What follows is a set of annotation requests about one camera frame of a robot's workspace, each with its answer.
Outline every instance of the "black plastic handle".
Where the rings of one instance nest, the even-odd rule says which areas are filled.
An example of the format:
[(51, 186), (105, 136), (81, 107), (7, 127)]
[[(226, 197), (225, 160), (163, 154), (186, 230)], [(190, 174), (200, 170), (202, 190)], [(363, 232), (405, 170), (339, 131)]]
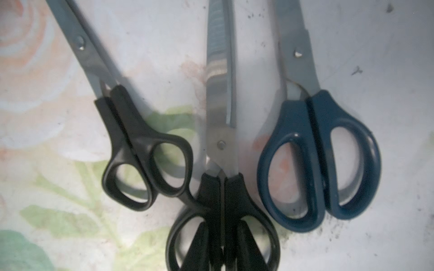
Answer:
[[(209, 230), (208, 246), (211, 270), (220, 271), (222, 265), (225, 264), (226, 270), (233, 271), (236, 268), (236, 263), (239, 267), (247, 267), (249, 266), (249, 262), (251, 262), (251, 264), (255, 262), (262, 263), (262, 266), (266, 267), (264, 270), (267, 271), (275, 271), (277, 269), (280, 261), (279, 237), (268, 216), (262, 212), (250, 198), (244, 185), (243, 175), (239, 174), (229, 179), (226, 178), (224, 183), (224, 193), (224, 252), (221, 250), (222, 244), (220, 232), (220, 179), (218, 177), (211, 177), (207, 174), (203, 174), (197, 196), (197, 202), (199, 205), (195, 207), (196, 211), (191, 208), (185, 209), (173, 224), (169, 232), (166, 244), (166, 265), (168, 270), (180, 271), (183, 270), (183, 268), (188, 270), (184, 266), (191, 261), (190, 258), (187, 260), (187, 257), (192, 254), (190, 252), (203, 251), (203, 249), (195, 247), (196, 245), (205, 245), (203, 242), (196, 242), (196, 245), (194, 246), (192, 243), (188, 250), (186, 259), (182, 266), (179, 267), (176, 260), (176, 238), (188, 221), (197, 216), (204, 218), (204, 226)], [(200, 207), (200, 205), (209, 206), (210, 208)], [(245, 228), (243, 224), (245, 222), (241, 220), (243, 217), (248, 215), (256, 218), (262, 224), (270, 238), (271, 253), (267, 263), (265, 263), (261, 253), (258, 253), (259, 249), (257, 248), (256, 242), (254, 241), (249, 228)]]
[(247, 223), (237, 226), (237, 271), (269, 271)]
[(244, 178), (241, 173), (231, 178), (226, 178), (224, 182), (224, 229), (225, 229), (225, 246), (224, 259), (226, 270), (235, 270), (235, 259), (237, 257), (237, 240), (242, 238), (238, 236), (240, 221), (245, 216), (256, 218), (265, 228), (270, 238), (271, 253), (266, 263), (267, 270), (277, 270), (280, 262), (280, 243), (274, 225), (268, 216), (259, 209), (252, 201), (244, 184)]
[[(177, 197), (183, 193), (189, 194), (189, 184), (193, 171), (193, 151), (184, 138), (155, 131), (142, 119), (127, 90), (118, 85), (110, 93), (117, 114), (121, 119), (135, 155), (138, 157), (149, 182), (161, 194)], [(160, 144), (169, 143), (177, 146), (184, 155), (184, 182), (180, 187), (173, 187), (162, 177), (154, 159), (154, 151)]]
[(200, 216), (205, 220), (206, 228), (209, 232), (208, 253), (212, 271), (220, 271), (223, 265), (223, 252), (221, 250), (220, 240), (220, 179), (203, 174), (201, 184), (197, 194), (195, 205), (187, 206), (186, 209), (178, 216), (169, 232), (166, 244), (166, 266), (170, 271), (180, 271), (181, 268), (188, 270), (187, 256), (191, 251), (203, 251), (191, 244), (185, 261), (179, 267), (176, 259), (175, 243), (182, 228), (194, 217)]
[[(121, 122), (118, 117), (113, 114), (115, 108), (112, 101), (109, 98), (100, 98), (95, 101), (95, 105), (104, 121), (112, 142), (112, 157), (102, 175), (102, 187), (105, 193), (118, 203), (135, 211), (144, 211), (152, 206), (158, 193), (149, 183), (148, 177), (145, 175), (137, 157), (132, 153), (132, 147), (129, 144), (128, 138), (125, 136), (123, 127), (119, 125)], [(118, 184), (120, 181), (116, 173), (118, 167), (123, 164), (129, 164), (135, 167), (140, 173), (148, 192), (146, 202), (132, 200), (119, 189)]]

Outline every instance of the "blue-handled scissors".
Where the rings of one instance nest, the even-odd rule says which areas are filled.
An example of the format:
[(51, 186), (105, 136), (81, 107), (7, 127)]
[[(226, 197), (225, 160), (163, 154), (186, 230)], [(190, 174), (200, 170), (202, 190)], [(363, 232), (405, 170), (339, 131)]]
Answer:
[[(328, 91), (321, 90), (299, 0), (275, 0), (274, 10), (287, 100), (282, 104), (276, 128), (260, 156), (258, 190), (265, 208), (280, 225), (292, 231), (308, 232), (321, 224), (326, 209), (338, 219), (352, 219), (368, 207), (380, 179), (380, 151), (371, 131), (342, 110)], [(363, 162), (360, 186), (344, 205), (339, 203), (330, 137), (336, 127), (346, 128), (354, 135)], [(308, 208), (301, 218), (290, 218), (280, 211), (268, 187), (271, 160), (286, 143), (297, 145), (301, 152)]]

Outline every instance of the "black-handled scissors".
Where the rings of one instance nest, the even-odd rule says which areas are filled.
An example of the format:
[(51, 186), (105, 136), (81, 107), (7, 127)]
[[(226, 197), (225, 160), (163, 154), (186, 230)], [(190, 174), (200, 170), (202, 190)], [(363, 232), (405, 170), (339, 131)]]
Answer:
[[(179, 197), (190, 204), (194, 200), (188, 189), (193, 169), (190, 144), (182, 137), (159, 133), (146, 124), (127, 90), (118, 85), (109, 71), (104, 61), (107, 54), (102, 46), (98, 46), (98, 39), (72, 1), (47, 0), (47, 3), (95, 92), (95, 105), (112, 142), (112, 157), (102, 177), (104, 191), (120, 204), (136, 211), (148, 209), (159, 193)], [(163, 143), (177, 146), (184, 154), (185, 175), (180, 187), (171, 186), (155, 162), (155, 150)], [(146, 185), (145, 202), (127, 196), (123, 193), (127, 189), (121, 191), (122, 181), (118, 179), (117, 171), (123, 164), (133, 166), (141, 175)]]
[[(234, 70), (233, 12), (230, 0), (210, 0), (207, 37), (207, 156), (214, 171), (202, 175), (197, 201), (187, 205), (172, 226), (166, 246), (170, 271), (260, 270), (274, 271), (280, 260), (277, 232), (270, 219), (249, 197), (238, 171)], [(175, 243), (193, 217), (204, 219), (181, 266)], [(256, 218), (270, 239), (265, 261), (252, 233), (242, 220)]]

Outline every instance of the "stainless steel blade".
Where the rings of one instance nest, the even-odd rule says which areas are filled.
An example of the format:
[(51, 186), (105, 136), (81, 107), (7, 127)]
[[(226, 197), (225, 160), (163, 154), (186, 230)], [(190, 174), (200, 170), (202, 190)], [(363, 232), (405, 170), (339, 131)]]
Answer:
[(97, 98), (103, 96), (100, 81), (109, 88), (116, 86), (116, 80), (102, 60), (90, 35), (83, 28), (79, 11), (66, 0), (46, 0), (57, 23), (63, 31), (78, 62), (86, 73)]
[(233, 7), (210, 0), (207, 38), (207, 156), (227, 177), (238, 171)]
[(305, 29), (299, 0), (275, 0), (281, 73), (287, 98), (299, 100), (321, 90), (316, 76), (309, 32)]

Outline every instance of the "dirt speck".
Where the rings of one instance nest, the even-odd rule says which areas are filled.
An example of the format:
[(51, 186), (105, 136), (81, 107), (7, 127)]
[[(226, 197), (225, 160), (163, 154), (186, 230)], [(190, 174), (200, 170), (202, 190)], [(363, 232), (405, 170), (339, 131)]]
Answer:
[(386, 13), (391, 13), (394, 9), (393, 5), (389, 3), (386, 8)]
[(363, 70), (361, 70), (359, 66), (354, 68), (354, 72), (351, 74), (351, 76), (358, 74), (358, 73), (360, 73), (360, 74), (363, 73)]

